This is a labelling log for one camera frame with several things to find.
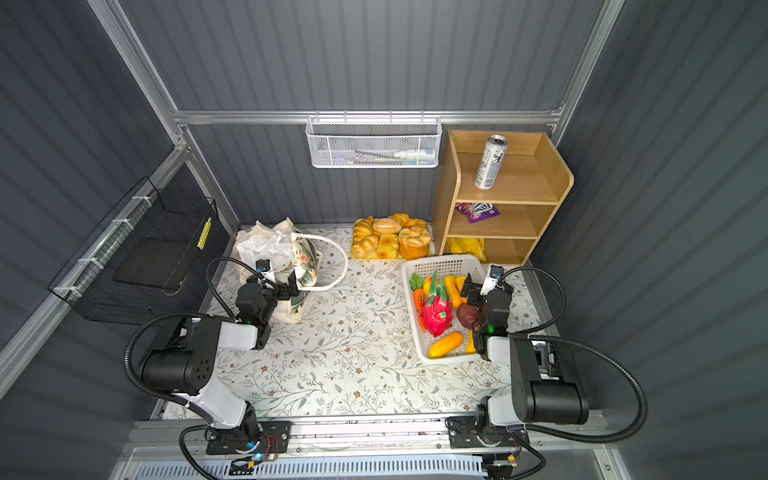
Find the purple snack package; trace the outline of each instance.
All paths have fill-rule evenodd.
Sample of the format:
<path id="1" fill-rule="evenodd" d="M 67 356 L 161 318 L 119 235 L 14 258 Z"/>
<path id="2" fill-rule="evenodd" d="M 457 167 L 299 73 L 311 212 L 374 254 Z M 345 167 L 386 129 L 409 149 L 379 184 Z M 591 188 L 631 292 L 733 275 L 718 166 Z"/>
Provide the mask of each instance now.
<path id="1" fill-rule="evenodd" d="M 456 210 L 469 217 L 469 223 L 498 217 L 500 213 L 493 204 L 458 204 Z"/>

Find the bread roll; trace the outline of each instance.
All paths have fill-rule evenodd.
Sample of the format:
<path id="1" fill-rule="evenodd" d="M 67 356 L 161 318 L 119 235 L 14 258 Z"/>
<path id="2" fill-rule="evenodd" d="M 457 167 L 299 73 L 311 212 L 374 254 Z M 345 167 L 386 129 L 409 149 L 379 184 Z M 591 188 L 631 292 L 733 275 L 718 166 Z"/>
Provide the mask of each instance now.
<path id="1" fill-rule="evenodd" d="M 361 242 L 368 235 L 373 234 L 373 217 L 361 218 L 355 222 L 352 228 L 352 243 Z"/>
<path id="2" fill-rule="evenodd" d="M 392 214 L 389 216 L 389 218 L 399 223 L 401 227 L 404 227 L 406 223 L 408 223 L 408 219 L 410 217 L 408 216 L 408 214 Z"/>
<path id="3" fill-rule="evenodd" d="M 412 218 L 411 220 L 408 220 L 405 225 L 406 228 L 409 227 L 421 227 L 421 228 L 427 228 L 426 221 L 420 219 L 420 218 Z"/>
<path id="4" fill-rule="evenodd" d="M 400 255 L 407 260 L 414 260 L 429 255 L 429 242 L 432 241 L 432 235 L 425 228 L 404 228 L 400 230 L 398 240 L 400 243 Z"/>
<path id="5" fill-rule="evenodd" d="M 368 235 L 361 241 L 352 244 L 352 257 L 365 258 L 373 252 L 379 245 L 379 236 L 376 234 Z"/>
<path id="6" fill-rule="evenodd" d="M 379 240 L 379 247 L 376 249 L 377 258 L 395 259 L 399 249 L 397 235 L 394 233 L 384 233 Z"/>
<path id="7" fill-rule="evenodd" d="M 402 230 L 402 225 L 392 218 L 379 218 L 373 222 L 373 231 L 376 233 L 398 233 L 400 230 Z"/>

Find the white mesh basket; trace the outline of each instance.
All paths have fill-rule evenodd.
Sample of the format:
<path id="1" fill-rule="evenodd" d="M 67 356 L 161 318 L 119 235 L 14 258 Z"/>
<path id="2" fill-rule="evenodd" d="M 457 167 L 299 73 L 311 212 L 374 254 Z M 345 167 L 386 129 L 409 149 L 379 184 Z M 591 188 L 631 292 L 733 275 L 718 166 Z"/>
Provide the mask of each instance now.
<path id="1" fill-rule="evenodd" d="M 425 257 L 417 260 L 410 260 L 402 265 L 402 284 L 406 289 L 406 299 L 408 300 L 408 315 L 411 318 L 411 331 L 413 332 L 413 341 L 416 344 L 416 355 L 424 363 L 458 363 L 468 362 L 470 360 L 481 360 L 477 353 L 467 354 L 467 343 L 469 342 L 469 330 L 464 328 L 454 315 L 452 326 L 437 338 L 427 330 L 422 332 L 419 326 L 419 318 L 416 313 L 416 307 L 413 303 L 413 292 L 411 291 L 411 275 L 417 273 L 426 278 L 431 276 L 435 270 L 440 277 L 448 275 L 461 276 L 472 275 L 472 280 L 481 282 L 485 278 L 485 270 L 480 264 L 480 260 L 473 255 L 442 255 L 440 257 Z M 445 338 L 453 332 L 459 332 L 464 336 L 464 342 L 459 348 L 447 353 L 439 359 L 429 358 L 429 347 L 440 339 Z"/>
<path id="2" fill-rule="evenodd" d="M 442 125 L 437 117 L 354 118 L 322 115 L 306 122 L 312 165 L 319 168 L 437 167 Z"/>

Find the black wire basket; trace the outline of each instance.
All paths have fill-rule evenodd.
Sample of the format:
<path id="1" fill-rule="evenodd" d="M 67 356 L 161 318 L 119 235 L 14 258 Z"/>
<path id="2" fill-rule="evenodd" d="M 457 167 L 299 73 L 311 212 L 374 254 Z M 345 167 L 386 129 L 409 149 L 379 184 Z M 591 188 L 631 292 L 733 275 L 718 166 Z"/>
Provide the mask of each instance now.
<path id="1" fill-rule="evenodd" d="M 127 211 L 48 284 L 85 319 L 141 324 L 188 308 L 185 283 L 218 219 L 215 201 L 152 188 Z"/>

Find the wooden shelf unit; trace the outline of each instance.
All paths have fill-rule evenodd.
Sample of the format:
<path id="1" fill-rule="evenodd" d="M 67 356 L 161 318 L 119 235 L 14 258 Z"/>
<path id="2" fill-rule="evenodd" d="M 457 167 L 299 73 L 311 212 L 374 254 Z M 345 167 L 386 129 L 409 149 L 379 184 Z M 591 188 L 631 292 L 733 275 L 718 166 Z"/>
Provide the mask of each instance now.
<path id="1" fill-rule="evenodd" d="M 481 190 L 475 174 L 493 134 L 509 145 L 493 188 Z M 522 265 L 573 183 L 571 170 L 546 134 L 450 130 L 432 209 L 435 248 L 450 253 L 450 237 L 485 238 L 488 262 Z M 500 215 L 469 223 L 455 210 L 461 203 L 494 204 Z"/>

